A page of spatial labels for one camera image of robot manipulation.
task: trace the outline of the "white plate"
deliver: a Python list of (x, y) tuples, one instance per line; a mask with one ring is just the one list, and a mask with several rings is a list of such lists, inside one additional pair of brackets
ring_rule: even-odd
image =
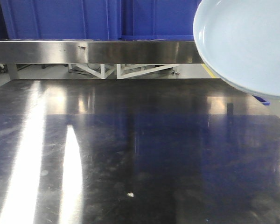
[(280, 98), (280, 0), (202, 0), (194, 39), (201, 58), (223, 80)]

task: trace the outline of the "floor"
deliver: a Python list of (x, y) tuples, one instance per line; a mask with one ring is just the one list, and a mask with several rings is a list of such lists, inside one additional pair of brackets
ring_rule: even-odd
[[(94, 75), (83, 75), (78, 73), (69, 73), (68, 67), (63, 65), (51, 65), (42, 69), (40, 65), (30, 65), (19, 71), (20, 78), (24, 79), (89, 79), (97, 78)], [(172, 74), (171, 70), (143, 75), (136, 78), (210, 78), (209, 74), (200, 64), (183, 64), (179, 75)], [(0, 86), (9, 82), (9, 75), (0, 73)]]

